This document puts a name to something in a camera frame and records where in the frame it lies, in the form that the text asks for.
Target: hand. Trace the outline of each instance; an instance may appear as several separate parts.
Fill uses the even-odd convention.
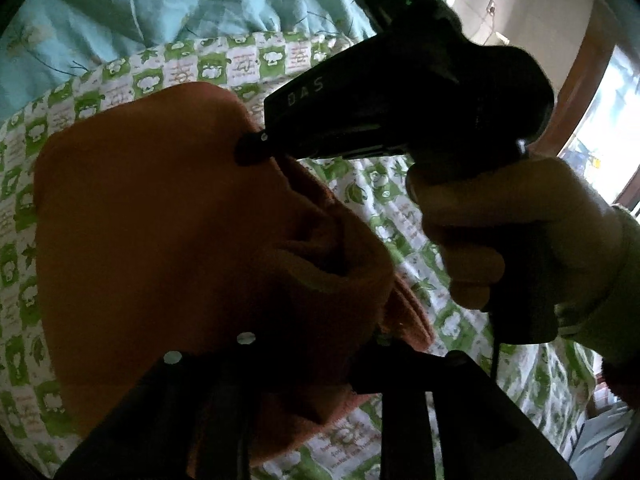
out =
[[[471,180],[429,186],[414,165],[407,189],[423,213],[424,233],[440,247],[452,299],[482,309],[504,273],[491,247],[456,240],[453,227],[542,221],[562,268],[558,297],[588,308],[606,295],[622,259],[615,210],[558,158],[531,158]]]

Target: black cable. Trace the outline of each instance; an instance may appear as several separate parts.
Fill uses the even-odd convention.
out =
[[[495,383],[498,379],[498,362],[500,361],[500,340],[494,335],[494,352],[491,356],[490,379]]]

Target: light blue blanket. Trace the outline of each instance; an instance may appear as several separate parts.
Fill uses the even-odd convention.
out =
[[[0,38],[0,121],[106,61],[267,30],[373,34],[353,0],[27,0]]]

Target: finger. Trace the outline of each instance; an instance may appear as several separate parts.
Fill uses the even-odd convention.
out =
[[[489,287],[469,283],[451,282],[451,299],[469,310],[482,310],[489,303]]]
[[[408,183],[424,221],[440,226],[552,221],[574,210],[585,196],[580,180],[558,158],[523,160],[440,186],[429,186],[414,165]]]
[[[454,282],[493,285],[504,274],[504,260],[491,247],[472,244],[446,246],[441,248],[440,256]]]
[[[444,245],[449,240],[449,233],[446,228],[439,225],[422,222],[422,232],[433,243]]]

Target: wall outlet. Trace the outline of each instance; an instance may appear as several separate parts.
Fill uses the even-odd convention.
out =
[[[489,4],[486,6],[486,13],[490,16],[495,16],[495,0],[489,0]]]

